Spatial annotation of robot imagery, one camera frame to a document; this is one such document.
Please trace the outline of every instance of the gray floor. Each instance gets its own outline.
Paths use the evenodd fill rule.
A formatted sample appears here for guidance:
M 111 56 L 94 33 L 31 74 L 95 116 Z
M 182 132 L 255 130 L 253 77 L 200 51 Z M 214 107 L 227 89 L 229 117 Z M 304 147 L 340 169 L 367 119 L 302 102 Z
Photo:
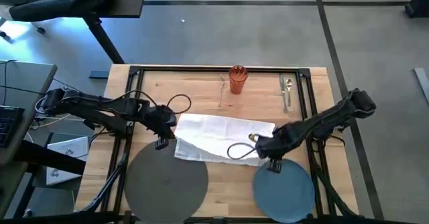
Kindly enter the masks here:
M 429 19 L 408 19 L 403 7 L 329 6 L 325 10 L 347 87 L 368 91 L 378 106 L 374 116 L 359 121 L 359 129 L 384 215 L 394 221 L 427 223 L 429 106 L 412 69 L 420 66 L 429 73 Z M 102 94 L 105 81 L 87 76 L 90 70 L 108 70 L 111 63 L 83 20 L 53 19 L 40 25 L 46 36 L 28 23 L 7 22 L 1 29 L 13 42 L 0 40 L 0 58 L 56 64 L 59 80 Z M 316 6 L 145 6 L 140 19 L 104 19 L 103 27 L 128 63 L 325 66 L 335 99 L 341 97 Z M 75 125 L 62 122 L 32 135 L 44 141 L 49 131 L 86 134 L 87 129 Z M 359 208 L 370 217 L 349 132 L 345 139 Z M 37 215 L 71 211 L 71 193 L 41 191 L 31 203 L 39 208 Z M 39 205 L 38 198 L 64 203 L 64 209 Z

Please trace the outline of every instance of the white cloth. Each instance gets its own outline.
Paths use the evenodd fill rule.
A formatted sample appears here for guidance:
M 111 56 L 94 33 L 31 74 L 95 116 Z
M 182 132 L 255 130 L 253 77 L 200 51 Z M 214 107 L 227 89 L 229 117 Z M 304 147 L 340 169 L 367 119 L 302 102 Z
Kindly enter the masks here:
M 184 160 L 260 166 L 265 161 L 261 161 L 256 152 L 242 160 L 232 160 L 227 155 L 227 149 L 235 143 L 254 147 L 255 143 L 249 139 L 249 134 L 272 137 L 274 127 L 274 123 L 184 113 L 174 132 L 178 138 L 174 156 Z M 229 153 L 237 158 L 250 150 L 248 146 L 234 146 Z

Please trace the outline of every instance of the keyboard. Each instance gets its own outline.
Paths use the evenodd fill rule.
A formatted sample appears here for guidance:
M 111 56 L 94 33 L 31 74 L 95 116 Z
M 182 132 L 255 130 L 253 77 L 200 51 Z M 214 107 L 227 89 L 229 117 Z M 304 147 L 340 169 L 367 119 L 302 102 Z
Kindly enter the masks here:
M 24 109 L 0 105 L 0 148 L 7 148 L 22 120 Z

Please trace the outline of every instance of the plastic cup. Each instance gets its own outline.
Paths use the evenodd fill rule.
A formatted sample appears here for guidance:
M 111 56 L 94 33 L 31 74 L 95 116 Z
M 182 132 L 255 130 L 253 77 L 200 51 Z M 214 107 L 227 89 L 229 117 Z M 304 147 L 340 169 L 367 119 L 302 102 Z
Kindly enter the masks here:
M 229 88 L 231 93 L 241 93 L 247 76 L 247 70 L 244 66 L 233 66 L 231 69 L 229 69 Z

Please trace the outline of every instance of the round plate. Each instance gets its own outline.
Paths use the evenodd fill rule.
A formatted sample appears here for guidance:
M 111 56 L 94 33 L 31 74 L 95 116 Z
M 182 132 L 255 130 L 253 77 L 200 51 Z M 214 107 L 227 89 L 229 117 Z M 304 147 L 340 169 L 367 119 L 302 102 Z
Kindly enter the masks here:
M 257 206 L 269 218 L 280 223 L 295 223 L 312 212 L 314 186 L 307 171 L 291 160 L 283 160 L 279 174 L 259 168 L 253 178 L 253 196 Z
M 144 223 L 179 223 L 201 206 L 208 188 L 204 162 L 174 157 L 176 141 L 155 150 L 142 149 L 128 167 L 125 197 L 133 213 Z

